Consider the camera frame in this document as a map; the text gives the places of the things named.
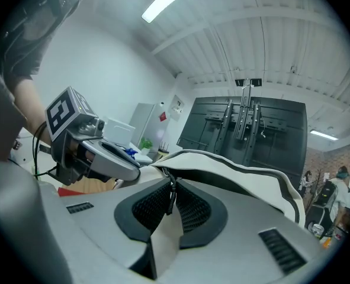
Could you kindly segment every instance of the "black strap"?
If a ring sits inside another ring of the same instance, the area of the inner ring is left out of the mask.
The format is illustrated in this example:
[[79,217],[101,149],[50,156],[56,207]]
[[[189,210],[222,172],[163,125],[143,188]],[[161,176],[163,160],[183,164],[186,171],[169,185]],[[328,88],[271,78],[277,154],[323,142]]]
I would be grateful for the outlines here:
[[166,215],[171,215],[172,210],[174,208],[175,200],[176,200],[176,179],[175,177],[168,171],[167,168],[163,167],[164,175],[170,178],[171,180],[171,201],[168,206],[168,210],[166,212]]

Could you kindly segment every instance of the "ceiling light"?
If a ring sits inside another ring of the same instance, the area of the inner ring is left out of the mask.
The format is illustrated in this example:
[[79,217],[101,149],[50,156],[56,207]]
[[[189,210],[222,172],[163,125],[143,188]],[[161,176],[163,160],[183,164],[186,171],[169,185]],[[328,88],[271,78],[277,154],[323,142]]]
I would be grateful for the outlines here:
[[323,137],[323,138],[326,138],[326,139],[330,139],[330,140],[333,140],[333,141],[338,140],[338,138],[333,137],[332,135],[327,135],[327,134],[324,134],[324,133],[320,133],[319,131],[316,131],[316,130],[311,130],[310,133],[313,134],[313,135],[319,135],[320,137]]
[[173,3],[174,0],[155,0],[143,13],[142,18],[151,23],[156,16],[158,16],[168,5]]

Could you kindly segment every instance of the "backpack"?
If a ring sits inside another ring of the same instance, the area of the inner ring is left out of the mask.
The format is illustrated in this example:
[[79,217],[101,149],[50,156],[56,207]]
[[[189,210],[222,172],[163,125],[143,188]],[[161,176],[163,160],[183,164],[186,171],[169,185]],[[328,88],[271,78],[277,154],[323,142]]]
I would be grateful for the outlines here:
[[337,196],[337,193],[337,186],[331,181],[326,181],[314,205],[322,207],[333,206],[332,204]]

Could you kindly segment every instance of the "black vent grille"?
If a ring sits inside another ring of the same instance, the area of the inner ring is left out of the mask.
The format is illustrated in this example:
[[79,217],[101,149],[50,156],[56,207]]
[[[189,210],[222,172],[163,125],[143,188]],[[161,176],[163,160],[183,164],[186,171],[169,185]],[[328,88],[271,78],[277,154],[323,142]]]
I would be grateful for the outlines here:
[[277,230],[263,231],[259,236],[285,274],[295,271],[306,263]]
[[67,206],[67,209],[68,209],[70,214],[74,214],[76,212],[81,212],[81,211],[84,211],[86,209],[90,209],[92,207],[94,207],[93,204],[90,204],[89,202],[84,202],[81,204]]
[[167,183],[133,205],[134,217],[153,233],[168,210],[171,185]]
[[211,208],[205,200],[181,184],[176,186],[176,195],[184,234],[203,225],[210,218]]

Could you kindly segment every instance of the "person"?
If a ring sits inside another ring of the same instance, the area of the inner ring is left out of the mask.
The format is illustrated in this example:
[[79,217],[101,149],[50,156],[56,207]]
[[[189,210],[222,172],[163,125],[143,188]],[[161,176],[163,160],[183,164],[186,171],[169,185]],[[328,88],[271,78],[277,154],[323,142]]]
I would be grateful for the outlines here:
[[308,170],[300,181],[300,186],[298,187],[298,190],[302,198],[305,195],[306,188],[312,185],[312,182],[309,181],[311,177],[312,172]]
[[345,207],[347,205],[348,186],[345,180],[349,177],[349,173],[346,166],[342,166],[338,169],[335,178],[330,181],[337,187],[336,196],[333,198],[333,205],[330,210],[331,227],[335,228],[342,220],[345,214]]
[[[26,129],[32,134],[46,117],[31,76],[38,74],[56,30],[77,9],[80,1],[24,0],[0,32],[0,75],[15,106],[26,117]],[[51,144],[47,129],[41,140]],[[71,150],[76,149],[77,144],[71,144]],[[91,160],[91,153],[86,152],[86,157]]]

